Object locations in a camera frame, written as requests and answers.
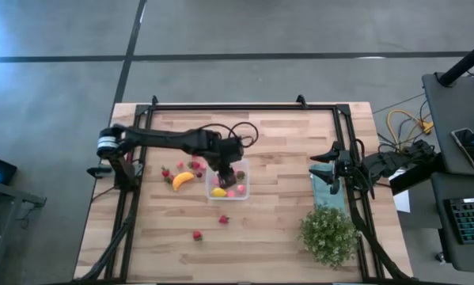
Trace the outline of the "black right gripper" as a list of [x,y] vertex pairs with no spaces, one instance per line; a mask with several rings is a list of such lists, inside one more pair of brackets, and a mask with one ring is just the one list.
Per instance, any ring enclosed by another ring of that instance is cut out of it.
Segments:
[[330,185],[330,194],[335,195],[339,192],[341,177],[350,180],[350,186],[356,189],[364,189],[364,176],[362,171],[356,166],[352,159],[351,152],[340,150],[341,145],[335,141],[329,152],[311,156],[309,159],[315,162],[329,163],[333,161],[331,170],[310,169],[309,172],[315,177],[320,178],[327,185]]

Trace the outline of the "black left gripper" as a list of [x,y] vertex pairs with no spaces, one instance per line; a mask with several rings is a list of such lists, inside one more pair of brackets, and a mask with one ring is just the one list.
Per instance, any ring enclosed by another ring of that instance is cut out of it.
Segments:
[[226,189],[237,183],[232,164],[242,159],[244,146],[241,137],[234,136],[226,139],[215,137],[209,143],[207,163],[217,172],[219,188]]

